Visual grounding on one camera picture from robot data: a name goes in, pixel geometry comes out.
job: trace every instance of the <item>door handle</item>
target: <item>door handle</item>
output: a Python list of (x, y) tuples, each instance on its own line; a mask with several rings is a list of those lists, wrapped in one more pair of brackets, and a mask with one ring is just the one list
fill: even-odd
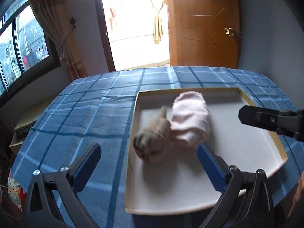
[(235, 30), (231, 27), (229, 28), (225, 28), (224, 29), (225, 33), (229, 36), (229, 37), (234, 37), (235, 36)]

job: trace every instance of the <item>window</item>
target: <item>window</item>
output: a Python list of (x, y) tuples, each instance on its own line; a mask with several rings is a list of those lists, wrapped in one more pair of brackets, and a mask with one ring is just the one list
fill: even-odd
[(15, 0), (0, 19), (0, 107), (4, 96), (58, 66), (55, 45), (44, 35), (28, 1)]

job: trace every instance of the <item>folded cloth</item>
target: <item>folded cloth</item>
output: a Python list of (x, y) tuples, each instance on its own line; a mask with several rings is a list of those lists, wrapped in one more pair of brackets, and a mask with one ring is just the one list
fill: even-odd
[(170, 144), (197, 148), (210, 133), (209, 112), (198, 92), (184, 92), (173, 103)]

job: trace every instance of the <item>wooden door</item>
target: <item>wooden door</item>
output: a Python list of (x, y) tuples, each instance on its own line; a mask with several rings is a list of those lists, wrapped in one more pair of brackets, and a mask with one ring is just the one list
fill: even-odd
[[(171, 66), (237, 67), (238, 0), (166, 0), (166, 4)], [(233, 28), (235, 36), (226, 34), (225, 28)]]

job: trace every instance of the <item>blue gripper pad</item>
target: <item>blue gripper pad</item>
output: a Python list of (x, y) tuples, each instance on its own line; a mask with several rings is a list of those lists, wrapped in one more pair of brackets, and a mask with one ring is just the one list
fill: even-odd
[(74, 193), (83, 191), (100, 158), (101, 147), (96, 144), (73, 175), (72, 190)]
[(197, 148), (197, 158), (201, 162), (214, 189), (224, 193), (227, 189), (226, 177), (229, 173), (224, 160), (216, 156), (208, 147), (200, 144)]

